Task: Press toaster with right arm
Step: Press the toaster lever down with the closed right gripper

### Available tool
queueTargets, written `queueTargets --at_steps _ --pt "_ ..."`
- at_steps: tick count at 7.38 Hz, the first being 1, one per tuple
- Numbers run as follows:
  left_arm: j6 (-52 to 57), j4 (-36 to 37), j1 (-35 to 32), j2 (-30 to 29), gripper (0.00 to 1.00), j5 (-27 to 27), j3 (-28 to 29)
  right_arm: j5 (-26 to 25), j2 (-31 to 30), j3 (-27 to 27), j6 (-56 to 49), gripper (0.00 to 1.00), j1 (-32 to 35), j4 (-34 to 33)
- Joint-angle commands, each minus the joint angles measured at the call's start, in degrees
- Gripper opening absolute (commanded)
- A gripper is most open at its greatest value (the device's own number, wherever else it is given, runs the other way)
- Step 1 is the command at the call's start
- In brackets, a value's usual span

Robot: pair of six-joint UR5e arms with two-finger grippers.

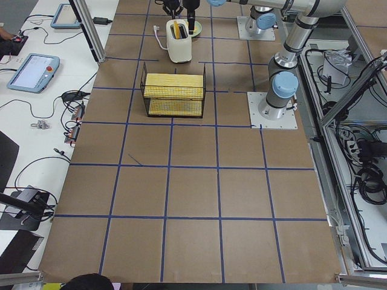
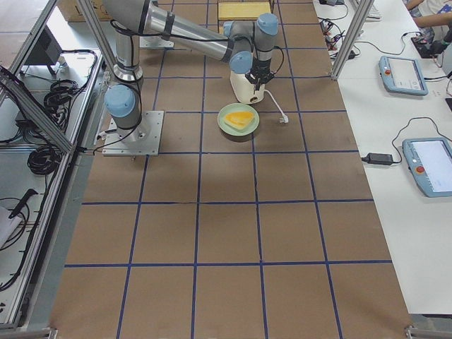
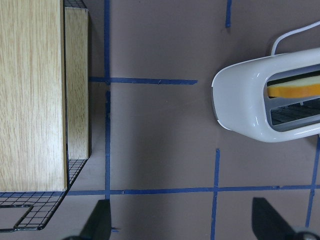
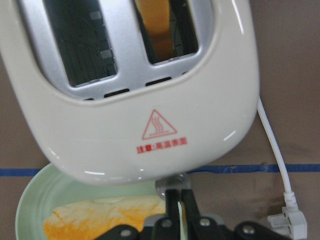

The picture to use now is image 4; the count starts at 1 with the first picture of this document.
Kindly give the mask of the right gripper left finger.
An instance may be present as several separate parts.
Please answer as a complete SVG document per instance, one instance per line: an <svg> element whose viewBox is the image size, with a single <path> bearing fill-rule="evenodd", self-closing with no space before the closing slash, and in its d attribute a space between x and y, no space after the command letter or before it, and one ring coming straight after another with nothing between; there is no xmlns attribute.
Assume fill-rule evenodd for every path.
<svg viewBox="0 0 320 240"><path fill-rule="evenodd" d="M182 240L183 230L179 209L180 193L176 189L165 191L165 214L152 230L153 240Z"/></svg>

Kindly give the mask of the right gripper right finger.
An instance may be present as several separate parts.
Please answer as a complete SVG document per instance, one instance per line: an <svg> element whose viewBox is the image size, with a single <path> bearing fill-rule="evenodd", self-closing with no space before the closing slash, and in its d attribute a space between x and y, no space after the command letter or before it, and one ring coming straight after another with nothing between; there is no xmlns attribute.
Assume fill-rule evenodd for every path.
<svg viewBox="0 0 320 240"><path fill-rule="evenodd" d="M185 208L189 240L233 239L233 232L226 227L224 220L219 215L213 213L201 215L191 189L181 190L181 199Z"/></svg>

